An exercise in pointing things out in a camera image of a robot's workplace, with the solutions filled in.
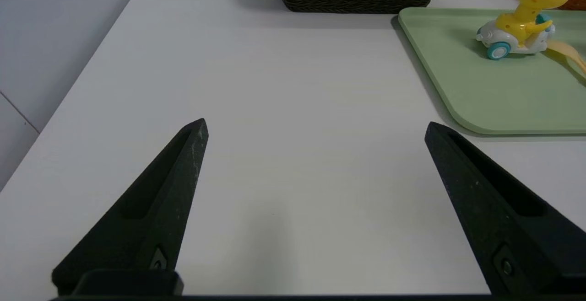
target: plastic spoon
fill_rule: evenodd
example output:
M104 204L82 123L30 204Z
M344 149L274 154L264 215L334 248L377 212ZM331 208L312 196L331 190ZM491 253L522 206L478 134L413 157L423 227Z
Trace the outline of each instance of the plastic spoon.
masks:
M557 53L563 54L574 61L578 67L586 74L586 62L580 56L580 53L569 44L561 41L548 40L548 49L556 51Z

